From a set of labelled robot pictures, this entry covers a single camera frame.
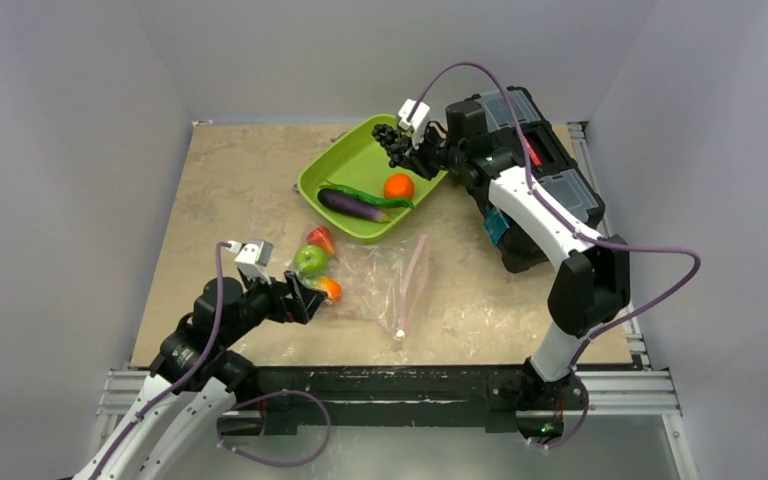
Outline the black Delixi toolbox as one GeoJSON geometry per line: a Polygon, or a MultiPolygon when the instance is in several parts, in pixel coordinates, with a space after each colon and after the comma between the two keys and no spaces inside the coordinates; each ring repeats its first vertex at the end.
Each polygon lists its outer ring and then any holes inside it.
{"type": "Polygon", "coordinates": [[[526,88],[474,94],[445,114],[447,166],[509,272],[591,248],[605,203],[526,88]]]}

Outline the clear zip top bag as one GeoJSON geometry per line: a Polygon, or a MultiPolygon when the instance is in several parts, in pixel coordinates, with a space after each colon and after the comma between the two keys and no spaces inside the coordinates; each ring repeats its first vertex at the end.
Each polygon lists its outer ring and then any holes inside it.
{"type": "Polygon", "coordinates": [[[328,305],[335,316],[374,321],[396,341],[403,340],[430,276],[429,239],[426,235],[383,244],[338,240],[328,269],[316,276],[300,275],[304,284],[325,275],[342,287],[342,299],[328,305]]]}

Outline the orange fake fruit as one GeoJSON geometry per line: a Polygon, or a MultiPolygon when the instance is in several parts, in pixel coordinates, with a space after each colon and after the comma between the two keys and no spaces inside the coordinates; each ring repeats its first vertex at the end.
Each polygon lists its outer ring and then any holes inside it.
{"type": "Polygon", "coordinates": [[[412,201],[415,195],[415,184],[412,178],[404,173],[389,176],[383,185],[386,199],[403,199],[412,201]]]}

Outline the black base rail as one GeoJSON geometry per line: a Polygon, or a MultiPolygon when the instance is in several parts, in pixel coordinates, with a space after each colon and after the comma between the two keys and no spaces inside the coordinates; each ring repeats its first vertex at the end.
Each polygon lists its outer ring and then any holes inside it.
{"type": "Polygon", "coordinates": [[[235,408],[232,435],[294,435],[307,426],[479,428],[555,440],[588,407],[581,381],[538,384],[521,365],[264,367],[270,399],[235,408]]]}

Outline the dark fake grape bunch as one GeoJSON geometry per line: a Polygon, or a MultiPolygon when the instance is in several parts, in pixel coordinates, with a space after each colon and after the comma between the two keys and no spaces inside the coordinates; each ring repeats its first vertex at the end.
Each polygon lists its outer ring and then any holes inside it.
{"type": "Polygon", "coordinates": [[[385,151],[391,168],[401,167],[412,148],[411,139],[397,128],[387,124],[376,124],[373,138],[385,151]]]}

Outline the green fake fruit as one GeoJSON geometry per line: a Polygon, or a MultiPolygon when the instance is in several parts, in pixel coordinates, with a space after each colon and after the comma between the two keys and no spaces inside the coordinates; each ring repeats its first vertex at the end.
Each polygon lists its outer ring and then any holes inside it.
{"type": "Polygon", "coordinates": [[[329,255],[316,245],[300,247],[294,257],[293,265],[298,274],[303,276],[316,276],[324,273],[329,266],[329,255]]]}

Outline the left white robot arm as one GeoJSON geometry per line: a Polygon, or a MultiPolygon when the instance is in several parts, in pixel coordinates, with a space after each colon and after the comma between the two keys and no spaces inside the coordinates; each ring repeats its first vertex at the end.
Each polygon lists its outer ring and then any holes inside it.
{"type": "Polygon", "coordinates": [[[163,479],[219,417],[269,400],[231,345],[265,320],[308,323],[329,299],[293,272],[282,281],[217,276],[159,347],[122,420],[79,479],[163,479]]]}

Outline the purple fake eggplant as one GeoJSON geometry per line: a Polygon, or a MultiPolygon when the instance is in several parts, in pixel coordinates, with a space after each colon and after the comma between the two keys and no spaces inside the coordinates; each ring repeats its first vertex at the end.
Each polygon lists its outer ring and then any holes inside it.
{"type": "Polygon", "coordinates": [[[332,188],[318,191],[317,199],[326,208],[353,218],[376,223],[389,223],[392,218],[371,204],[332,188]]]}

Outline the green fake bean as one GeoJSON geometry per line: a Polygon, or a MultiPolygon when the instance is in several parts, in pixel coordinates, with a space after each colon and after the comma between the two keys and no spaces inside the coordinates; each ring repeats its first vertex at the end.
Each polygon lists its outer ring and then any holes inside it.
{"type": "Polygon", "coordinates": [[[341,192],[343,194],[346,194],[356,200],[363,201],[365,203],[368,203],[370,205],[376,206],[376,207],[383,207],[383,208],[409,208],[413,209],[414,204],[411,200],[407,200],[404,198],[383,198],[383,197],[376,197],[374,195],[368,194],[366,192],[363,192],[361,190],[355,189],[353,187],[349,187],[346,185],[341,184],[335,184],[330,181],[326,181],[323,185],[323,188],[329,188],[336,190],[338,192],[341,192]]]}

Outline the red fake tomato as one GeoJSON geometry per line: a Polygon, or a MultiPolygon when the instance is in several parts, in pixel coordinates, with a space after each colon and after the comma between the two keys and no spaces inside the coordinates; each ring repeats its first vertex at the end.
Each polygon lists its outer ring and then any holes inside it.
{"type": "Polygon", "coordinates": [[[324,226],[312,229],[306,236],[306,243],[321,248],[329,257],[336,255],[336,247],[332,235],[324,226]]]}

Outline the green plastic tray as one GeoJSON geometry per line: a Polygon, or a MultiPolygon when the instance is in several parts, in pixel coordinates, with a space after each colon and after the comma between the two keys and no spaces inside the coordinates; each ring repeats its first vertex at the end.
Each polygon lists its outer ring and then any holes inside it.
{"type": "Polygon", "coordinates": [[[409,170],[390,168],[388,156],[372,136],[373,128],[378,124],[394,126],[396,119],[392,114],[378,114],[364,120],[313,160],[296,181],[298,192],[315,211],[336,229],[366,244],[381,240],[411,213],[419,211],[420,205],[446,177],[445,173],[440,173],[432,180],[425,180],[409,170]],[[392,221],[389,223],[343,215],[323,206],[317,198],[318,191],[328,181],[380,197],[385,181],[396,173],[404,173],[414,182],[414,207],[396,210],[390,215],[392,221]]]}

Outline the orange green fake mango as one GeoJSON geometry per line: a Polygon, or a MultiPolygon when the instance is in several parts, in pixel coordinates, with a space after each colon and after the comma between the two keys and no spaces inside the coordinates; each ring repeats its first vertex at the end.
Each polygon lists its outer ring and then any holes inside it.
{"type": "Polygon", "coordinates": [[[312,278],[309,283],[311,288],[326,294],[325,302],[327,305],[334,305],[342,299],[342,287],[331,277],[325,275],[317,276],[312,278]]]}

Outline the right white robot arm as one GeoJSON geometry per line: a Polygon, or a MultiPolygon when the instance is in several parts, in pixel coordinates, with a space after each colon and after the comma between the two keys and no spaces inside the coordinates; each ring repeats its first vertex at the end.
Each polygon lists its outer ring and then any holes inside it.
{"type": "Polygon", "coordinates": [[[571,384],[589,337],[629,304],[625,241],[600,236],[603,200],[527,91],[473,95],[445,114],[437,126],[428,105],[408,99],[374,135],[392,166],[428,180],[446,172],[466,189],[508,271],[553,267],[550,325],[513,389],[519,408],[544,407],[571,384]]]}

